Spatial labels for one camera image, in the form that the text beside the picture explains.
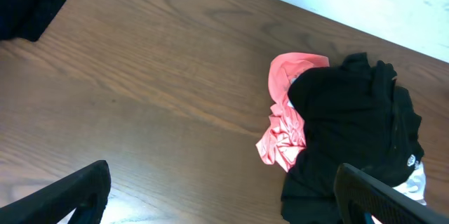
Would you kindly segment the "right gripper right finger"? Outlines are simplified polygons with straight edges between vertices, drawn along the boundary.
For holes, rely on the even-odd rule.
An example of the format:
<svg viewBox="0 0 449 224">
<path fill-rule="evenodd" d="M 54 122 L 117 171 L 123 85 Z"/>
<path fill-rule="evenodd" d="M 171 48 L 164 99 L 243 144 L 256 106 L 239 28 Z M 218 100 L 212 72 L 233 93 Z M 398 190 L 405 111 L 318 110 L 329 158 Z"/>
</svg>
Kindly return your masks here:
<svg viewBox="0 0 449 224">
<path fill-rule="evenodd" d="M 344 224 L 448 224 L 448 218 L 407 198 L 350 164 L 338 167 L 334 192 Z"/>
</svg>

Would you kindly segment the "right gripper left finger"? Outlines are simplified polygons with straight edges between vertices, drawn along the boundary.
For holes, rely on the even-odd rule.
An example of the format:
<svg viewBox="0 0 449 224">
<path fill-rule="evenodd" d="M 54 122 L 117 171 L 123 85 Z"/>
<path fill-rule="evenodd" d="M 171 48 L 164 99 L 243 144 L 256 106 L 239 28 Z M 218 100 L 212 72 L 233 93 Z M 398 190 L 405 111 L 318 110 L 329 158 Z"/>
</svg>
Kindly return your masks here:
<svg viewBox="0 0 449 224">
<path fill-rule="evenodd" d="M 2 224 L 99 224 L 111 190 L 108 163 L 98 160 L 1 208 Z"/>
</svg>

